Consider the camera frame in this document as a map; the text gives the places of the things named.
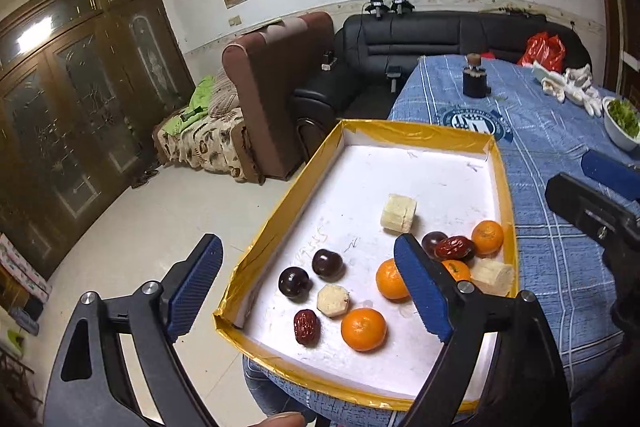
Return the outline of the person's left thumb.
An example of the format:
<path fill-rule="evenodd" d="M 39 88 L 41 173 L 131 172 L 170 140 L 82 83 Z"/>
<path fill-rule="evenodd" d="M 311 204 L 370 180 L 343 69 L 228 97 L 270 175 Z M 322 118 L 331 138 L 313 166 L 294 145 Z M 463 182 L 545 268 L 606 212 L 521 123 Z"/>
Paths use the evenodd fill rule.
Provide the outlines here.
<path fill-rule="evenodd" d="M 306 418 L 298 412 L 284 412 L 269 416 L 258 424 L 250 427 L 305 427 Z"/>

